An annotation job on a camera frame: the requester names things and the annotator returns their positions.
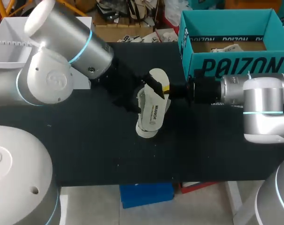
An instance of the black table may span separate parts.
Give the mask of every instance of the black table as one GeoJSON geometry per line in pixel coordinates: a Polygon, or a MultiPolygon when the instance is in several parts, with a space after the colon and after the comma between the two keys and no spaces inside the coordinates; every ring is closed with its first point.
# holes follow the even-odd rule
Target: black table
{"type": "MultiPolygon", "coordinates": [[[[177,43],[113,47],[138,73],[162,68],[171,82],[184,82],[177,43]]],[[[104,96],[76,90],[53,106],[0,108],[0,125],[35,135],[61,186],[263,180],[284,160],[284,144],[244,139],[241,108],[173,101],[157,136],[143,139],[135,131],[138,116],[104,96]]]]}

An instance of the floor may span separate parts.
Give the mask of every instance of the floor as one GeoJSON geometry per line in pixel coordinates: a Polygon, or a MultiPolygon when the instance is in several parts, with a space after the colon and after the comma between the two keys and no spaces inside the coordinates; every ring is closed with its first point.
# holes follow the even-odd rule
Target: floor
{"type": "Polygon", "coordinates": [[[125,210],[118,185],[64,187],[61,200],[61,225],[233,224],[224,183],[187,194],[177,193],[172,201],[125,210]]]}

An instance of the white box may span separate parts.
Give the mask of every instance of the white box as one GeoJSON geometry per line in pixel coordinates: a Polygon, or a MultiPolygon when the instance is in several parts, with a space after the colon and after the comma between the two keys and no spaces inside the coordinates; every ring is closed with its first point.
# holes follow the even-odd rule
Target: white box
{"type": "MultiPolygon", "coordinates": [[[[91,28],[91,17],[77,17],[87,27],[91,28]]],[[[8,17],[3,18],[0,24],[0,41],[16,41],[28,42],[24,34],[24,26],[27,17],[8,17]]],[[[7,47],[7,51],[3,51],[3,45],[0,45],[0,63],[11,62],[11,67],[19,68],[25,64],[30,54],[30,47],[7,47]]],[[[86,76],[78,72],[76,69],[70,69],[74,77],[74,89],[90,89],[90,82],[86,76]]]]}

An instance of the blue led ring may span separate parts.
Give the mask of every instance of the blue led ring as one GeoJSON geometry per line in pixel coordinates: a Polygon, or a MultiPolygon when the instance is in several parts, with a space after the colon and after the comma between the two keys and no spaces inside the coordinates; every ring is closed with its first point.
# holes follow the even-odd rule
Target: blue led ring
{"type": "Polygon", "coordinates": [[[55,204],[54,210],[53,210],[52,215],[50,216],[48,222],[45,225],[50,225],[50,222],[53,219],[54,213],[55,213],[56,208],[58,206],[58,199],[59,199],[59,192],[57,191],[56,204],[55,204]]]}
{"type": "Polygon", "coordinates": [[[16,87],[16,90],[17,90],[19,96],[24,100],[24,102],[26,102],[26,103],[28,103],[28,104],[30,104],[30,105],[42,106],[42,105],[35,105],[35,104],[33,104],[33,103],[27,101],[27,100],[22,96],[22,94],[21,94],[21,92],[20,92],[20,90],[19,90],[19,84],[18,84],[21,71],[22,71],[22,70],[20,70],[20,72],[18,73],[18,75],[17,75],[17,77],[16,77],[16,80],[15,80],[15,87],[16,87]]]}
{"type": "Polygon", "coordinates": [[[69,61],[70,64],[73,63],[73,62],[75,62],[75,61],[80,57],[80,55],[85,51],[85,49],[86,49],[86,47],[88,46],[88,44],[89,44],[91,38],[92,38],[92,31],[90,30],[90,36],[89,36],[89,38],[87,39],[87,41],[86,41],[84,47],[80,50],[80,52],[79,52],[73,59],[71,59],[71,60],[69,61]]]}
{"type": "Polygon", "coordinates": [[[278,111],[278,112],[243,112],[244,115],[250,115],[250,114],[283,114],[283,111],[278,111]]]}

